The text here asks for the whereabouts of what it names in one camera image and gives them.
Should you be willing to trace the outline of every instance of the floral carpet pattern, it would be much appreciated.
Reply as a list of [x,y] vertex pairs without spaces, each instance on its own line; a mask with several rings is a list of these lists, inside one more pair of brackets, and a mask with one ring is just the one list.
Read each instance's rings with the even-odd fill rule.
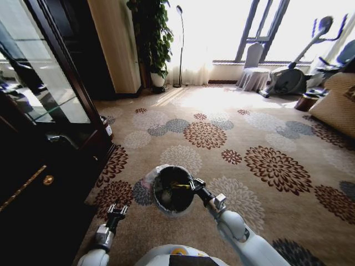
[[167,163],[224,193],[227,208],[290,265],[355,265],[353,140],[294,109],[297,99],[209,84],[95,102],[116,146],[87,197],[98,211],[73,264],[116,203],[129,208],[109,265],[134,265],[150,249],[171,243],[241,265],[197,196],[178,218],[156,207],[148,173]]

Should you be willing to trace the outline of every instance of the green leaves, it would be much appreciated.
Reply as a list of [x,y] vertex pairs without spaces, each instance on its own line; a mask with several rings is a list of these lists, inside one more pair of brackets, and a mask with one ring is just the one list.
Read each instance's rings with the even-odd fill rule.
[[165,78],[168,74],[166,62],[171,60],[170,43],[173,33],[167,27],[168,12],[164,4],[168,0],[129,0],[132,11],[138,57],[149,66],[152,73]]

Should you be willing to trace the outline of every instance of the floor lamp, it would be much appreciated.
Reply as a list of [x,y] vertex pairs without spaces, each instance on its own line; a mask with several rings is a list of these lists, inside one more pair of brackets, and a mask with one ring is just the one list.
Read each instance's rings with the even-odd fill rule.
[[180,54],[180,72],[179,72],[179,83],[173,84],[174,88],[180,88],[182,82],[182,75],[181,75],[181,63],[182,63],[182,49],[184,48],[184,21],[182,20],[182,8],[181,6],[176,6],[176,10],[181,17],[181,25],[182,25],[182,47],[181,47],[181,54]]

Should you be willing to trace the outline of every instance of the glass cabinet door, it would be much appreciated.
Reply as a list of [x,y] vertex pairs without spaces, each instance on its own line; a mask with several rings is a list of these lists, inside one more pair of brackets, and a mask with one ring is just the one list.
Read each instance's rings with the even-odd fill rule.
[[76,148],[94,126],[22,0],[0,1],[0,89],[48,135]]

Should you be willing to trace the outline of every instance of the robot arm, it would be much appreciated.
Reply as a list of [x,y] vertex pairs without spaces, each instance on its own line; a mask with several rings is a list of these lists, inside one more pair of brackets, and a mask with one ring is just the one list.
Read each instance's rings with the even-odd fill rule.
[[127,205],[123,206],[122,209],[116,209],[116,203],[111,204],[107,211],[107,223],[100,225],[96,231],[94,249],[80,258],[78,266],[108,265],[109,255],[107,253],[110,251],[113,238],[116,235],[118,222],[126,217],[127,209]]
[[198,178],[190,182],[191,189],[202,199],[205,207],[217,222],[222,238],[227,240],[245,266],[289,266],[288,262],[262,237],[244,224],[236,212],[228,211],[226,196],[214,196]]

